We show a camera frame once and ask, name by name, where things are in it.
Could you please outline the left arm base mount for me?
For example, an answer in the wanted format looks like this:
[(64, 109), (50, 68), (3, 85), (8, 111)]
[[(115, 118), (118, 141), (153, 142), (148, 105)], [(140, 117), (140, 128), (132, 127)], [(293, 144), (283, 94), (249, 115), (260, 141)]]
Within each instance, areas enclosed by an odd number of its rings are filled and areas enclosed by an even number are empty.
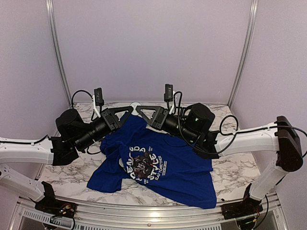
[(35, 201), (35, 209), (54, 215), (55, 217), (73, 218), (77, 205), (73, 202), (67, 202), (56, 199), (52, 185), (42, 182), (44, 197), (40, 201)]

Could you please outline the aluminium corner post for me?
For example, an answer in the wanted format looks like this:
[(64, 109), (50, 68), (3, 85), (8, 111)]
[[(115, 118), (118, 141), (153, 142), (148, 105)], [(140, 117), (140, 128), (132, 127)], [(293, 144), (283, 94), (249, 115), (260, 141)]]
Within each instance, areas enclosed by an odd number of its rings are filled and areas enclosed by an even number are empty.
[(232, 108), (234, 103), (235, 103), (236, 95), (238, 93), (239, 86), (240, 86), (240, 83), (241, 83), (242, 78), (243, 78), (243, 73), (244, 73), (246, 61), (247, 61), (247, 58), (248, 58), (248, 53), (249, 53), (249, 50), (251, 48), (252, 39), (253, 39), (254, 31), (255, 31), (258, 5), (259, 5), (258, 0), (252, 0), (251, 3), (250, 3), (250, 10), (249, 10), (249, 15), (248, 15), (248, 24), (247, 24), (244, 43), (243, 43), (243, 49), (242, 49), (242, 52), (241, 52), (239, 65), (238, 65), (238, 68), (237, 68), (237, 71), (236, 71), (235, 80), (234, 80), (234, 83), (233, 83), (233, 86), (232, 86), (232, 89), (231, 89), (231, 92), (230, 92), (230, 96), (229, 96), (228, 102), (227, 102), (227, 106), (229, 108)]
[(68, 102), (68, 105), (71, 106), (72, 95), (69, 89), (69, 84), (68, 84), (68, 80), (66, 77), (66, 72), (65, 72), (65, 68), (63, 64), (62, 55), (61, 55), (53, 1), (46, 0), (46, 7), (47, 7), (47, 14), (48, 14), (49, 26), (50, 26), (50, 31), (51, 31), (53, 49), (55, 52), (55, 57), (56, 57), (59, 74), (60, 74), (60, 80), (62, 83), (62, 87), (64, 90), (66, 100)]

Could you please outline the aluminium front rail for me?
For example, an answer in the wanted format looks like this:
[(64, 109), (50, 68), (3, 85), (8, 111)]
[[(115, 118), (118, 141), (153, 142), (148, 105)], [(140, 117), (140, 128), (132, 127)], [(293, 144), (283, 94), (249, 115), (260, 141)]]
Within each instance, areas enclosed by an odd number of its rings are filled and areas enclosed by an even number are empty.
[(60, 197), (76, 204), (73, 219), (53, 218), (35, 209), (27, 198), (19, 197), (9, 224), (11, 230), (237, 230), (252, 224), (254, 215), (225, 219), (222, 206), (201, 209), (177, 206), (120, 205)]

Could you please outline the blue printed t-shirt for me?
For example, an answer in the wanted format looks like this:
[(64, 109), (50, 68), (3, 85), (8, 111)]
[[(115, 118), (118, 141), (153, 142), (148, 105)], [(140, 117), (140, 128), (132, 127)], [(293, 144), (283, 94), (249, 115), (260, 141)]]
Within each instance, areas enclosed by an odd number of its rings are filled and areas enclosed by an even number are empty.
[(92, 174), (89, 189), (114, 193), (123, 179), (132, 179), (187, 206), (216, 206), (212, 161), (197, 156), (183, 140), (148, 129), (138, 116), (105, 136), (100, 150), (106, 159)]

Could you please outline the right aluminium corner post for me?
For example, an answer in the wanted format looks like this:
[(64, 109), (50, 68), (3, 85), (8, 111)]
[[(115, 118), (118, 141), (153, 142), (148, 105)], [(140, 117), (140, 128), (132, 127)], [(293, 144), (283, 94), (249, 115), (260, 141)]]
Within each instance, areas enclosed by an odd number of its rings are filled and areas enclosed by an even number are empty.
[(227, 106), (229, 108), (232, 108), (234, 103), (235, 103), (236, 95), (238, 93), (239, 86), (240, 86), (240, 83), (241, 83), (242, 78), (243, 78), (243, 73), (244, 73), (246, 61), (247, 61), (247, 58), (248, 58), (248, 53), (249, 53), (249, 50), (251, 48), (252, 39), (253, 39), (254, 31), (255, 31), (258, 5), (259, 5), (258, 0), (252, 0), (251, 3), (250, 3), (250, 10), (249, 10), (249, 15), (248, 15), (248, 24), (247, 24), (244, 43), (243, 43), (243, 49), (242, 49), (242, 52), (241, 52), (239, 65), (238, 65), (238, 68), (237, 68), (237, 71), (236, 71), (235, 80), (234, 80), (234, 83), (233, 83), (233, 86), (232, 86), (232, 89), (231, 89), (231, 92), (230, 92), (230, 96), (229, 96), (228, 102), (227, 102)]

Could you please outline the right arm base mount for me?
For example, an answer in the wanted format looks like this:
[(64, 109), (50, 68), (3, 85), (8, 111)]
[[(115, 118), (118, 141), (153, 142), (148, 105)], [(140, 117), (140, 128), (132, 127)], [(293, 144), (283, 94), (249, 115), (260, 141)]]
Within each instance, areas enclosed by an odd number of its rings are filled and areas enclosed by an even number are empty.
[(252, 184), (249, 184), (246, 187), (242, 201), (224, 204), (221, 206), (222, 215), (225, 220), (256, 214), (263, 210), (261, 201), (250, 197), (249, 192), (251, 185)]

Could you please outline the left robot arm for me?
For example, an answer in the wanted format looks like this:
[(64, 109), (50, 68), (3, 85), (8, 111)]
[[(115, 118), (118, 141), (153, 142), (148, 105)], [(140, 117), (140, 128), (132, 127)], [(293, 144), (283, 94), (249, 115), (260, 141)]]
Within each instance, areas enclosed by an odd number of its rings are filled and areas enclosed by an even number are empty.
[(42, 204), (48, 212), (57, 213), (61, 206), (52, 185), (32, 180), (6, 164), (69, 165), (79, 157), (79, 152), (84, 153), (95, 142), (120, 129), (132, 111), (131, 106), (107, 108), (94, 121), (85, 123), (76, 109), (68, 109), (56, 119), (58, 137), (20, 141), (1, 138), (0, 184)]

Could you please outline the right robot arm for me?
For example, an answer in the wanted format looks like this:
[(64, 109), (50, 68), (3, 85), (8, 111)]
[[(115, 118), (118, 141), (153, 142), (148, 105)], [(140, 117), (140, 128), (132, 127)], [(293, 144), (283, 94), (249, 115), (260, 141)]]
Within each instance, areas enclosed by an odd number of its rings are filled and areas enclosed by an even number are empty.
[(226, 134), (221, 130), (209, 130), (215, 115), (201, 103), (190, 105), (183, 111), (177, 110), (176, 115), (161, 106), (138, 105), (136, 111), (150, 127), (183, 139), (203, 159), (275, 151), (277, 160), (246, 189), (244, 199), (238, 203), (237, 209), (243, 215), (249, 214), (256, 202), (260, 202), (289, 172), (295, 172), (303, 165), (299, 130), (284, 116), (277, 117), (274, 123)]

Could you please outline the left aluminium corner post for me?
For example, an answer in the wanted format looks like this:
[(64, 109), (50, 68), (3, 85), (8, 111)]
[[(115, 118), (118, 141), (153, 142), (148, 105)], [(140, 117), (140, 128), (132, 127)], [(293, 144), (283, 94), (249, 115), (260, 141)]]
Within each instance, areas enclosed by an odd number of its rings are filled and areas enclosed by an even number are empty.
[(66, 72), (65, 72), (65, 68), (63, 64), (62, 55), (61, 55), (53, 1), (46, 0), (46, 7), (47, 7), (47, 14), (48, 14), (49, 26), (50, 26), (50, 31), (51, 31), (53, 49), (55, 52), (55, 57), (56, 57), (59, 74), (60, 74), (60, 80), (62, 83), (62, 87), (64, 90), (66, 100), (68, 102), (68, 105), (71, 106), (72, 95), (69, 89), (69, 84), (68, 84), (68, 80), (66, 77)]

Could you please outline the blue white round brooch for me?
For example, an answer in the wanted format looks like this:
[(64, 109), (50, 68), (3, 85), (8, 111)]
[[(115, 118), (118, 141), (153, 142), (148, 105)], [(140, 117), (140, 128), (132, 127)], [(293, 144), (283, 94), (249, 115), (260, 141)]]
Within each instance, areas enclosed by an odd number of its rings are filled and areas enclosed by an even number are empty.
[(131, 114), (132, 114), (132, 115), (135, 115), (135, 116), (138, 116), (139, 113), (138, 113), (138, 111), (136, 110), (136, 108), (137, 108), (137, 106), (141, 106), (141, 104), (138, 103), (138, 102), (133, 102), (133, 103), (130, 104), (130, 106), (133, 108), (133, 111), (132, 111)]

